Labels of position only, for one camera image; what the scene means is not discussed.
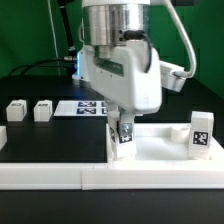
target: white platform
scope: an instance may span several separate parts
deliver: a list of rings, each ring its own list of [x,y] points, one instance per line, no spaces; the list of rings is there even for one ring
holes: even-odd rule
[[[187,160],[171,142],[172,124],[137,124],[134,161],[105,164],[0,164],[0,189],[224,188],[224,150],[211,140],[211,160]]]

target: white cable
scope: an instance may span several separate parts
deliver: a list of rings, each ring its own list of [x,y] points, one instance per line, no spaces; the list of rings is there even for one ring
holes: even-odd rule
[[[177,30],[184,42],[184,45],[185,45],[185,48],[187,50],[188,57],[190,60],[190,70],[189,71],[176,71],[175,75],[183,77],[183,78],[192,78],[194,76],[194,73],[196,72],[197,61],[196,61],[196,56],[195,56],[191,41],[187,35],[186,30],[184,29],[184,26],[183,26],[179,16],[177,15],[172,3],[170,2],[170,0],[163,0],[163,3],[166,6],[168,12],[170,13],[170,15],[173,19],[174,24],[177,27]]]
[[[51,0],[47,0],[47,4],[48,4],[48,12],[49,12],[49,17],[50,17],[50,22],[51,22],[51,30],[52,30],[53,40],[54,40],[55,56],[56,56],[56,58],[59,58],[58,57],[57,39],[56,39],[56,35],[55,35],[54,22],[53,22],[53,16],[52,16],[52,11],[51,11]],[[58,75],[61,75],[60,68],[58,68]]]

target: green wall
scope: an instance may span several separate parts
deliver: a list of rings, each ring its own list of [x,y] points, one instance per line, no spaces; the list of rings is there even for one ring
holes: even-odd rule
[[[56,0],[51,0],[59,56],[67,54],[65,33]],[[77,48],[81,0],[68,5]],[[202,0],[195,7],[177,9],[192,40],[198,60],[196,78],[224,98],[224,1]],[[151,12],[151,39],[162,60],[189,67],[188,58],[168,13]],[[0,0],[0,77],[19,65],[54,58],[47,0]],[[35,68],[30,74],[57,74],[56,69]]]

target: metal cylinder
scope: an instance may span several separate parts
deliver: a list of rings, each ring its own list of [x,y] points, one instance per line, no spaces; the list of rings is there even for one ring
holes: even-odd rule
[[[84,42],[91,46],[125,45],[123,32],[149,31],[149,5],[101,5],[83,8]]]

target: white cube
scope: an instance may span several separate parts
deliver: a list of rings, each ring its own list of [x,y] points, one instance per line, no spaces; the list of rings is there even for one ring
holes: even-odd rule
[[[111,146],[115,160],[133,159],[136,154],[136,141],[134,131],[132,135],[120,136],[117,132],[119,121],[119,112],[110,111],[107,114],[109,131],[111,137]]]
[[[0,150],[3,148],[6,142],[7,142],[6,127],[0,126]]]
[[[189,140],[189,159],[209,159],[210,141],[213,132],[214,115],[207,112],[192,112]]]
[[[38,101],[34,107],[34,121],[48,122],[52,115],[52,101],[43,100]]]
[[[22,121],[27,114],[26,100],[13,100],[6,108],[8,121]]]

